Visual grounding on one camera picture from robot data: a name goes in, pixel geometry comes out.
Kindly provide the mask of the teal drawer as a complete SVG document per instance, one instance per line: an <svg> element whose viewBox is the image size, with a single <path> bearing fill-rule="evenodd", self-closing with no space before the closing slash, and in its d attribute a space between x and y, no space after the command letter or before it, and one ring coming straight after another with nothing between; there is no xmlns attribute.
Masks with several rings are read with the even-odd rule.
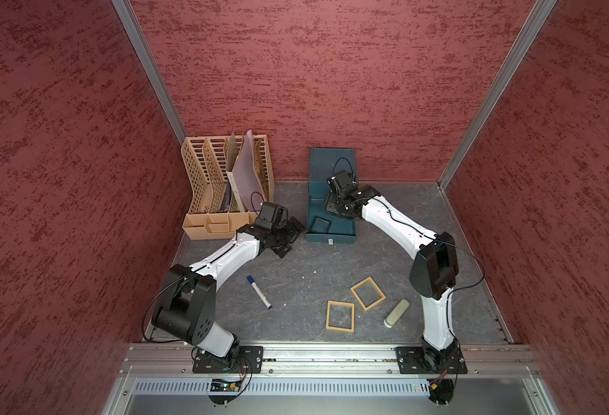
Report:
<svg viewBox="0 0 609 415"><path fill-rule="evenodd" d="M356 224L340 217L324 212L325 198L322 196L308 197L306 241L310 243L325 244L329 246L341 244L354 244L356 242ZM311 223L315 216L320 216L331 222L327 234L309 233Z"/></svg>

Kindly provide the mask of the small black brooch box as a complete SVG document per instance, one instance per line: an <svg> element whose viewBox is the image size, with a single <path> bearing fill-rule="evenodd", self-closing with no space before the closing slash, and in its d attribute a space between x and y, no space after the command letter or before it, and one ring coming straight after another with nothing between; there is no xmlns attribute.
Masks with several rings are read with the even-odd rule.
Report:
<svg viewBox="0 0 609 415"><path fill-rule="evenodd" d="M331 226L330 221L328 221L327 219L325 219L323 217L315 216L311 223L309 233L327 234L328 231L330 230L330 226Z"/></svg>

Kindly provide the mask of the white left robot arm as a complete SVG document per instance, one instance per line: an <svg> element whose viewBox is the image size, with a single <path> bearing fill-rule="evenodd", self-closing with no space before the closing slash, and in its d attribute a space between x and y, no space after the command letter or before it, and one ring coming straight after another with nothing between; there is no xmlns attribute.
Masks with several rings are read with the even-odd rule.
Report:
<svg viewBox="0 0 609 415"><path fill-rule="evenodd" d="M216 358L235 360L239 354L237 336L216 322L217 290L266 250L285 257L304 228L294 217L269 227L258 220L241 227L205 259L190 266L173 266L154 302L152 326Z"/></svg>

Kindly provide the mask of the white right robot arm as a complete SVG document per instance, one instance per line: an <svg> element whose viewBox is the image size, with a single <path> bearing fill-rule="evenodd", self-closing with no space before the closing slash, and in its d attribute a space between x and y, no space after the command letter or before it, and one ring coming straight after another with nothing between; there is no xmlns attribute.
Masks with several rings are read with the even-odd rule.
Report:
<svg viewBox="0 0 609 415"><path fill-rule="evenodd" d="M371 186L344 188L331 183L325 211L352 221L368 221L413 259L409 281L420 294L425 325L421 359L430 370L439 370L458 351L450 306L459 272L453 237L416 223Z"/></svg>

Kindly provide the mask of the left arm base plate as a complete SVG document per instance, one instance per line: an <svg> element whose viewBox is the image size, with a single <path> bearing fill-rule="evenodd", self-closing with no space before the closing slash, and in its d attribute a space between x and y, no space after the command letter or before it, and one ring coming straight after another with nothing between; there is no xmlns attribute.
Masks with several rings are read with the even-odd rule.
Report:
<svg viewBox="0 0 609 415"><path fill-rule="evenodd" d="M192 373L256 375L261 372L264 348L261 346L234 346L224 357L196 349Z"/></svg>

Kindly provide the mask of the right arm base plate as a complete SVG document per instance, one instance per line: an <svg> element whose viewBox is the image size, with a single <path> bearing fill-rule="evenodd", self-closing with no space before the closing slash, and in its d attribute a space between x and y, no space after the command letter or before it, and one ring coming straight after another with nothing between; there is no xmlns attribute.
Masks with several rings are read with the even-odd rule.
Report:
<svg viewBox="0 0 609 415"><path fill-rule="evenodd" d="M451 344L445 350L431 346L403 346L395 350L402 375L467 375L468 368L460 347Z"/></svg>

